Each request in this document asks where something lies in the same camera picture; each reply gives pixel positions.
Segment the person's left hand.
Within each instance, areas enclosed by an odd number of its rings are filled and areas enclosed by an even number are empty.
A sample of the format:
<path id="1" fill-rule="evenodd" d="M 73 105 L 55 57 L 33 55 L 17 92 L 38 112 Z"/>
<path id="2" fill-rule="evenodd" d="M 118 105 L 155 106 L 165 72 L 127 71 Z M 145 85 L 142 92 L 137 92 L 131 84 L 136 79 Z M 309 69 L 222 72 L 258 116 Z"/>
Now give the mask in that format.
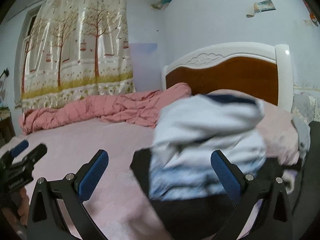
<path id="1" fill-rule="evenodd" d="M 24 226 L 27 226 L 29 215 L 29 197 L 25 187 L 22 187 L 18 192 L 11 195 L 12 201 L 15 203 L 14 222 L 20 221 Z"/>

